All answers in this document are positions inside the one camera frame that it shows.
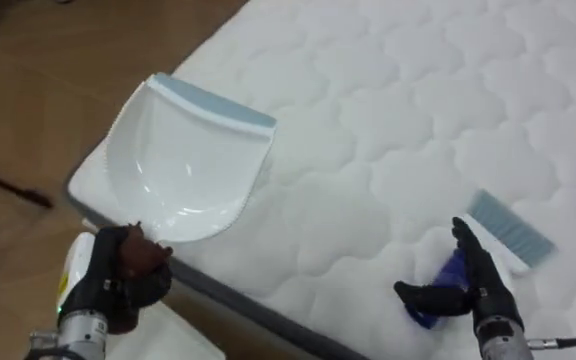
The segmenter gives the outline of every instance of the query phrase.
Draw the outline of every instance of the light blue bristles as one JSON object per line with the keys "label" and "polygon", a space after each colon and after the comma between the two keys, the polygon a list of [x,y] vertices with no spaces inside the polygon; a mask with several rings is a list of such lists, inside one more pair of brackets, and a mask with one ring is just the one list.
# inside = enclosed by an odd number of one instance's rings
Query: light blue bristles
{"label": "light blue bristles", "polygon": [[556,250],[552,241],[485,190],[476,194],[468,214],[530,268]]}

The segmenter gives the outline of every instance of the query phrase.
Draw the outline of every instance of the white dustpan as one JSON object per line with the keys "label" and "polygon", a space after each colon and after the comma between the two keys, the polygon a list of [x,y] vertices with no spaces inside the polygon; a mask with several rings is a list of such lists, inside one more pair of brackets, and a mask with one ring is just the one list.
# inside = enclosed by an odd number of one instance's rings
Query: white dustpan
{"label": "white dustpan", "polygon": [[153,240],[194,241],[242,211],[276,121],[168,75],[132,94],[110,129],[106,170],[124,222]]}

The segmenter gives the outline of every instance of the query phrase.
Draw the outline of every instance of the dustpan blue rubber edge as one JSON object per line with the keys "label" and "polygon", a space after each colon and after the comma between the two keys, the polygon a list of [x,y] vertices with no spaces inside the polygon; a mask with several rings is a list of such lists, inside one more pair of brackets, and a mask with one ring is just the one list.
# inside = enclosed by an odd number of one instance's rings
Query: dustpan blue rubber edge
{"label": "dustpan blue rubber edge", "polygon": [[215,114],[266,128],[274,128],[277,125],[277,120],[271,116],[200,89],[183,80],[175,79],[170,75],[158,73],[153,75],[153,79],[184,99]]}

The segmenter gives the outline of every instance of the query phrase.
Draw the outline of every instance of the brown floor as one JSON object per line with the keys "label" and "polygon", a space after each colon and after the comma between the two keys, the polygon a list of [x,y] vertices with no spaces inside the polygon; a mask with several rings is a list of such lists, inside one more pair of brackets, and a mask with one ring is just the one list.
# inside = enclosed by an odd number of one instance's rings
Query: brown floor
{"label": "brown floor", "polygon": [[[126,96],[170,71],[245,0],[0,0],[0,176],[51,195],[44,212],[0,191],[0,359],[54,323],[64,255],[82,229],[60,196]],[[288,355],[195,302],[171,307],[231,359]]]}

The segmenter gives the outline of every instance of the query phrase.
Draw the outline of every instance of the white mattress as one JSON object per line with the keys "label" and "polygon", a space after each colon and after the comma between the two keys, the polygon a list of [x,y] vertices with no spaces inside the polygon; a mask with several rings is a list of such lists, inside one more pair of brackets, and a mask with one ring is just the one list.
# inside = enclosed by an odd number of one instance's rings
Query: white mattress
{"label": "white mattress", "polygon": [[[176,256],[373,359],[479,359],[413,323],[485,188],[560,251],[514,281],[530,337],[576,336],[576,1],[250,1],[174,73],[279,121],[238,222]],[[73,176],[111,219],[104,142]],[[576,359],[576,350],[537,359]]]}

